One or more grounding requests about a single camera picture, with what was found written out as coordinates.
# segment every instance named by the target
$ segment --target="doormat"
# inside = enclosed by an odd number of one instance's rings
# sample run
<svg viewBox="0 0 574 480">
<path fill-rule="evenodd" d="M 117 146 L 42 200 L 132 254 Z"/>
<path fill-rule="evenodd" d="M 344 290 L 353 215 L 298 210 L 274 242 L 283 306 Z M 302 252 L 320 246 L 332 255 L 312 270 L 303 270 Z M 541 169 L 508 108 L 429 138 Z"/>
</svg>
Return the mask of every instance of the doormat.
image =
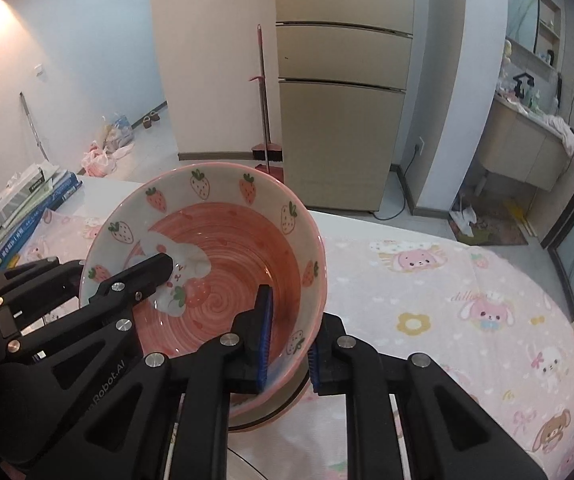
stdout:
<svg viewBox="0 0 574 480">
<path fill-rule="evenodd" d="M 502 198 L 482 194 L 468 197 L 478 221 L 471 226 L 473 238 L 460 232 L 456 222 L 449 219 L 449 226 L 456 240 L 470 246 L 528 245 L 520 227 L 502 203 Z"/>
</svg>

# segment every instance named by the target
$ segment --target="white strawberry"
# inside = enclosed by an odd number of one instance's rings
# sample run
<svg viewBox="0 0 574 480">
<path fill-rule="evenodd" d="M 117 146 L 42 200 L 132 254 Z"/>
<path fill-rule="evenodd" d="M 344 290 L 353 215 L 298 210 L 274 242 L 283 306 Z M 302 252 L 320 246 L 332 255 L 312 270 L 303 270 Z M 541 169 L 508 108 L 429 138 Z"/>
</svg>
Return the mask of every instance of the white strawberry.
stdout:
<svg viewBox="0 0 574 480">
<path fill-rule="evenodd" d="M 192 185 L 193 190 L 202 200 L 207 200 L 209 196 L 209 180 L 205 178 L 205 173 L 201 170 L 193 170 L 189 184 Z"/>
<path fill-rule="evenodd" d="M 123 244 L 134 243 L 134 235 L 132 234 L 132 230 L 129 229 L 129 225 L 127 225 L 125 222 L 111 222 L 107 229 L 119 242 L 122 242 Z"/>
<path fill-rule="evenodd" d="M 296 213 L 296 206 L 292 202 L 289 202 L 289 207 L 284 205 L 281 209 L 281 229 L 286 235 L 296 227 L 296 216 L 298 213 Z"/>
</svg>

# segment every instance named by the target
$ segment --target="black faucet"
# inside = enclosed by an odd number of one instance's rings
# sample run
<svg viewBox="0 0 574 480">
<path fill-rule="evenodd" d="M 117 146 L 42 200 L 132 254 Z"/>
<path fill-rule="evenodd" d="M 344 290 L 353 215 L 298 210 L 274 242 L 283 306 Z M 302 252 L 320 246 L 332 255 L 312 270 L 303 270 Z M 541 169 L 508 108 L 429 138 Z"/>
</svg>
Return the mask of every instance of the black faucet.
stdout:
<svg viewBox="0 0 574 480">
<path fill-rule="evenodd" d="M 519 74 L 517 76 L 513 77 L 513 80 L 516 82 L 516 86 L 513 89 L 513 93 L 516 94 L 516 97 L 518 99 L 524 99 L 525 98 L 525 90 L 522 88 L 522 78 L 526 77 L 527 78 L 527 85 L 534 87 L 536 85 L 533 76 L 527 72 L 523 72 L 522 74 Z"/>
</svg>

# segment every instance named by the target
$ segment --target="pink bowl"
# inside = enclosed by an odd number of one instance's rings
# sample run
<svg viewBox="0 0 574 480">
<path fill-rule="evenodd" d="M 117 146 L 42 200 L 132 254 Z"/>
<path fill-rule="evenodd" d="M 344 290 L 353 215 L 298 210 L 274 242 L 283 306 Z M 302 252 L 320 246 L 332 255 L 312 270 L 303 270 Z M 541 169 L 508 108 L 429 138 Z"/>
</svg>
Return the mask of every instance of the pink bowl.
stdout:
<svg viewBox="0 0 574 480">
<path fill-rule="evenodd" d="M 134 308 L 144 354 L 187 354 L 227 332 L 253 308 L 258 285 L 273 287 L 267 386 L 232 399 L 231 416 L 267 402 L 294 376 L 320 327 L 327 298 L 325 251 L 300 200 L 246 166 L 211 162 L 145 184 L 116 208 L 88 254 L 80 283 L 86 305 L 107 277 L 164 252 L 169 281 Z"/>
</svg>

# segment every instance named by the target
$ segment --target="white towel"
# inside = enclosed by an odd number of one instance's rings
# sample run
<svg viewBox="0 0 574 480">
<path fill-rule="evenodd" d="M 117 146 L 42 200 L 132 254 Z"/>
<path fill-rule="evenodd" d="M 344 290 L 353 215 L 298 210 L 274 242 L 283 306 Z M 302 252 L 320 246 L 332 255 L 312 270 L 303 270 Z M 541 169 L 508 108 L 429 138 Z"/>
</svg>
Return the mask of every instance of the white towel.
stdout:
<svg viewBox="0 0 574 480">
<path fill-rule="evenodd" d="M 569 157 L 574 156 L 574 133 L 569 124 L 565 123 L 564 119 L 558 115 L 543 115 L 542 121 L 555 130 L 554 134 L 562 141 L 566 154 Z"/>
</svg>

